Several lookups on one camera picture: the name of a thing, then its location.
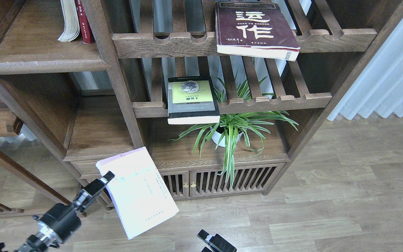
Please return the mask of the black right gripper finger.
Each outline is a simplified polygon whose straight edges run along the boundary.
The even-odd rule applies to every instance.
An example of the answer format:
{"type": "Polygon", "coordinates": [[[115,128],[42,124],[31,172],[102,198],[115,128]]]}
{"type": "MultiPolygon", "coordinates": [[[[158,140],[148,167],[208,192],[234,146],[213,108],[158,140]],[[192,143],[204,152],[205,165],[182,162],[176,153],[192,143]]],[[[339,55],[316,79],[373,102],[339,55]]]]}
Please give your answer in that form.
{"type": "Polygon", "coordinates": [[[214,236],[205,230],[200,230],[197,234],[203,242],[205,242],[208,247],[204,247],[202,252],[236,252],[237,248],[231,245],[219,234],[214,236]]]}

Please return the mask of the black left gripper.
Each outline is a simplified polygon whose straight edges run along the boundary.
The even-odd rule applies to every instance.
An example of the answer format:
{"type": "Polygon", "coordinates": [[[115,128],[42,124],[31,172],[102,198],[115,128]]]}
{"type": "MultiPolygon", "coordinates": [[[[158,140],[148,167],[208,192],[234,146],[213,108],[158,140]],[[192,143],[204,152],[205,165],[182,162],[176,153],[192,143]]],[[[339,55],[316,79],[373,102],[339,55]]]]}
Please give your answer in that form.
{"type": "Polygon", "coordinates": [[[84,212],[114,177],[115,174],[108,171],[82,188],[79,191],[79,199],[74,200],[71,205],[55,204],[42,217],[34,215],[33,219],[38,222],[39,232],[27,238],[25,249],[59,248],[60,244],[64,244],[82,224],[77,212],[84,212]]]}

